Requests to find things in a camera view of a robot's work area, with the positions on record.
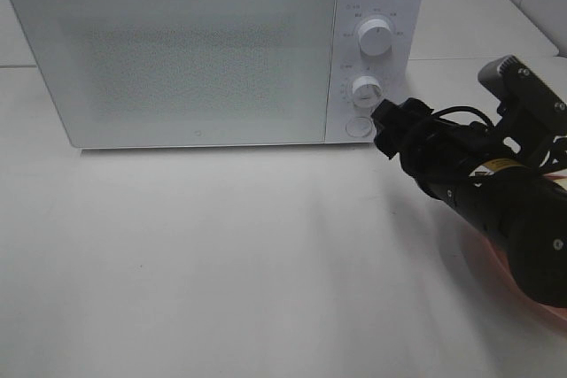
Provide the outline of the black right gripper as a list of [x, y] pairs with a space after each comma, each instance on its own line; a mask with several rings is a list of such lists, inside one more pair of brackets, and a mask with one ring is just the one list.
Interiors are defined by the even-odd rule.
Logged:
[[401, 104], [384, 100], [371, 114], [377, 134], [376, 148], [388, 159], [397, 154], [402, 170], [422, 187], [482, 185], [527, 179], [527, 167], [502, 140], [509, 125], [494, 123], [479, 110], [463, 125], [434, 112], [419, 99]]

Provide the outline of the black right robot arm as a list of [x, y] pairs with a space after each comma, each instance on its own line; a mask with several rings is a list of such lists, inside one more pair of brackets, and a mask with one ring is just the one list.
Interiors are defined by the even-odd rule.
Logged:
[[480, 110], [435, 112], [422, 101], [383, 101], [372, 113], [376, 147], [502, 250], [531, 300], [566, 306], [566, 190], [496, 139]]

